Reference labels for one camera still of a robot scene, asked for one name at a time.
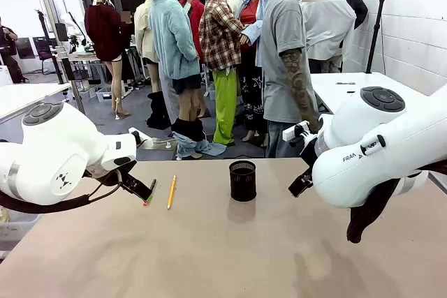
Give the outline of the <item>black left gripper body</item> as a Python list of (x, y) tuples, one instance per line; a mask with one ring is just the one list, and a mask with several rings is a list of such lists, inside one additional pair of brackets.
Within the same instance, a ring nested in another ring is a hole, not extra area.
[(115, 170), (115, 175), (117, 176), (117, 180), (121, 184), (121, 187), (129, 193), (142, 192), (142, 183), (128, 172)]

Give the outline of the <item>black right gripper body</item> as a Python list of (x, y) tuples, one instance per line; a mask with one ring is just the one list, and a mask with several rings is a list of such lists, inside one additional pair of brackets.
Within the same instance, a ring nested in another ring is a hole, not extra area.
[(316, 139), (313, 139), (310, 142), (306, 142), (300, 153), (300, 157), (308, 165), (309, 171), (312, 171), (312, 168), (318, 158), (315, 152), (315, 144)]

